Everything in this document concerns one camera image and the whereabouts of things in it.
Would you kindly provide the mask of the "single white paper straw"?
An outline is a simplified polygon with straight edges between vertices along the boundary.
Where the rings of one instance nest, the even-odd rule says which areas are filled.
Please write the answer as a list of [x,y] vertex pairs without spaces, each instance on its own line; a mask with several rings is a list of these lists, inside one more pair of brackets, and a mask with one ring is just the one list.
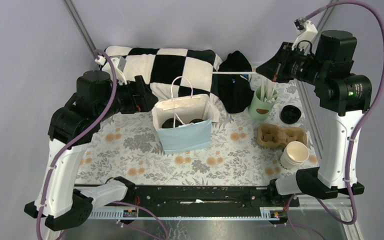
[[254,71],[213,71],[213,75],[256,75]]

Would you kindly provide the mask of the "white paper bag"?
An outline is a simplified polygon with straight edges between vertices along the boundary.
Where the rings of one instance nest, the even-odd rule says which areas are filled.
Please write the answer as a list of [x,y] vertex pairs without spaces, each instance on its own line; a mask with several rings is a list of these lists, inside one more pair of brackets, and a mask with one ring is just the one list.
[[[175,82],[181,79],[189,83],[191,93],[189,96],[174,97]],[[170,99],[158,101],[151,110],[153,126],[164,153],[172,155],[209,148],[212,123],[220,119],[218,108],[207,94],[195,95],[192,84],[183,76],[178,76],[172,81],[170,93]],[[176,128],[161,128],[170,118],[179,120],[182,125]],[[193,119],[203,119],[203,122],[191,124]]]

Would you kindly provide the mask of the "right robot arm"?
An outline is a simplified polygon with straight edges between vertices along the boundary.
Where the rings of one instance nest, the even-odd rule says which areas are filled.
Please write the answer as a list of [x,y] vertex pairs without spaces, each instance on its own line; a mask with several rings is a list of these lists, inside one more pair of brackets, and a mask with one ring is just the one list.
[[277,83],[298,80],[314,86],[327,120],[326,146],[317,167],[299,169],[292,176],[270,182],[267,201],[281,205],[287,195],[305,194],[321,200],[338,194],[361,195],[365,188],[355,172],[361,119],[369,111],[372,84],[351,73],[357,39],[343,30],[321,33],[315,54],[304,54],[284,42],[256,72]]

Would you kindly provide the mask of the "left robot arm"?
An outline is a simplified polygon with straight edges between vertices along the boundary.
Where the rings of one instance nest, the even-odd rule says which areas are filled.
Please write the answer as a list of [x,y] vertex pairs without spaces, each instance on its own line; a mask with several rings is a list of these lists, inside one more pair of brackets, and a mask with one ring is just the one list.
[[87,190],[75,188],[80,162],[101,123],[116,115],[149,112],[157,103],[141,75],[115,84],[101,70],[85,72],[76,80],[76,91],[51,117],[48,129],[49,157],[43,189],[24,212],[45,220],[52,231],[82,225],[92,211],[119,201],[128,206],[138,201],[135,184],[113,177]]

